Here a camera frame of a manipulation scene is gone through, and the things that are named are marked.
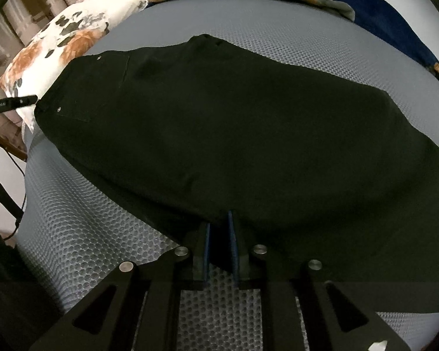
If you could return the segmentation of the black pants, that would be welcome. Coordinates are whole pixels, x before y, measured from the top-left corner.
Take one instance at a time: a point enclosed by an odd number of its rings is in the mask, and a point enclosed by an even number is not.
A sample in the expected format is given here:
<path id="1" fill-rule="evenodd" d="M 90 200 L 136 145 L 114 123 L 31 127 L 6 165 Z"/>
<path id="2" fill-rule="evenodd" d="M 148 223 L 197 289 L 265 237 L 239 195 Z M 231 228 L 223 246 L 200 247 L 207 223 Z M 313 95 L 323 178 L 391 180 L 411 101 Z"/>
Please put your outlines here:
<path id="1" fill-rule="evenodd" d="M 177 243 L 229 227 L 295 281 L 377 312 L 439 312 L 439 147 L 391 97 L 200 35 L 72 60 L 40 99 L 45 136 Z"/>

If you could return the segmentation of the grey mesh mattress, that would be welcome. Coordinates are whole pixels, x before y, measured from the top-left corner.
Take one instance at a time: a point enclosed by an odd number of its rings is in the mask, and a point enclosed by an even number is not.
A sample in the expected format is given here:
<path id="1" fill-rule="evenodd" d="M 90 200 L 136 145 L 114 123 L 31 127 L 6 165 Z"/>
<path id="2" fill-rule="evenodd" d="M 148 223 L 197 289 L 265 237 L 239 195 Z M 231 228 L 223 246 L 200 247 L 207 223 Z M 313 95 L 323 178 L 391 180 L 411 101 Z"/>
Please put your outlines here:
<path id="1" fill-rule="evenodd" d="M 132 15 L 91 49 L 185 42 L 207 33 L 282 63 L 311 67 L 386 91 L 411 124 L 439 146 L 439 82 L 419 64 L 357 25 L 297 3 L 176 0 Z M 89 183 L 39 130 L 25 135 L 28 205 L 20 254 L 58 305 L 70 310 L 125 260 L 145 263 L 172 240 L 124 211 Z M 256 292 L 234 289 L 225 272 L 181 298 L 181 350 L 260 350 Z"/>

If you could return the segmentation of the white floral pillow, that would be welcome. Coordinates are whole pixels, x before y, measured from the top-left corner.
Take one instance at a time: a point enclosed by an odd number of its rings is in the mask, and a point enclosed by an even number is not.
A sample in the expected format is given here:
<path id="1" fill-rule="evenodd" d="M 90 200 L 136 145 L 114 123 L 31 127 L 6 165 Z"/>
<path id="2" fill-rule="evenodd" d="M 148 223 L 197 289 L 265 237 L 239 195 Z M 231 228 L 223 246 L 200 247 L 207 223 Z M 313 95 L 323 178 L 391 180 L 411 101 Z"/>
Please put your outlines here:
<path id="1" fill-rule="evenodd" d="M 78 0 L 15 56 L 0 76 L 0 88 L 7 97 L 42 98 L 69 62 L 147 5 L 148 0 Z"/>

